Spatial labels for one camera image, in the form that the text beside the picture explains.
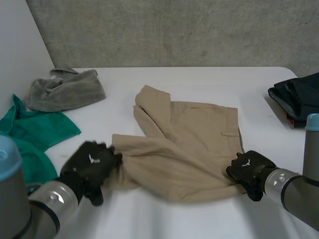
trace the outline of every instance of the gray towel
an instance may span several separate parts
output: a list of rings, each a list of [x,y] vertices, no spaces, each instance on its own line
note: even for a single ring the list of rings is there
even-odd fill
[[[82,73],[64,65],[50,72],[54,79],[32,82],[25,97],[30,109],[58,112],[86,106],[105,99],[105,92],[96,70]]]

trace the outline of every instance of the white wall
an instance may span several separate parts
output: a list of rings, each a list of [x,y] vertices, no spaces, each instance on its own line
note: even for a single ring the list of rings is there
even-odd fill
[[[0,0],[0,118],[32,80],[48,77],[51,58],[24,0]]]

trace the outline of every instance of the dark folded clothing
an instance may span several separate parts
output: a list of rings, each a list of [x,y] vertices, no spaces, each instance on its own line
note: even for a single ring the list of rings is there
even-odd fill
[[[319,113],[319,72],[279,82],[268,94],[287,112],[287,119],[293,120],[295,127],[304,127],[309,114]]]

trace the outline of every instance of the white table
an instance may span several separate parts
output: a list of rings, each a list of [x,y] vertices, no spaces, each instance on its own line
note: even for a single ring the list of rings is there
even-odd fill
[[[279,167],[302,172],[305,131],[291,129],[268,97],[274,83],[296,77],[281,67],[188,67],[96,69],[107,98],[65,114],[82,130],[47,151],[60,171],[85,140],[111,144],[113,133],[143,135],[133,117],[135,96],[148,84],[171,93],[172,101],[238,108],[245,150]],[[312,239],[319,233],[266,197],[246,195],[197,205],[172,204],[143,189],[104,192],[103,206],[83,199],[58,239]]]

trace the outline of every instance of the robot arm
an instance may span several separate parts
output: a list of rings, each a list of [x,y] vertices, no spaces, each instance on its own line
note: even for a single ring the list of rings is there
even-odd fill
[[[101,185],[122,162],[120,154],[114,155],[114,148],[85,142],[63,166],[60,177],[27,197],[22,159],[16,145],[2,136],[0,143],[0,168],[6,172],[0,171],[2,239],[54,238],[83,196],[94,206],[103,204]]]
[[[238,154],[226,172],[243,185],[253,201],[260,201],[265,193],[277,205],[319,231],[319,114],[308,116],[303,175],[277,168],[254,151]]]

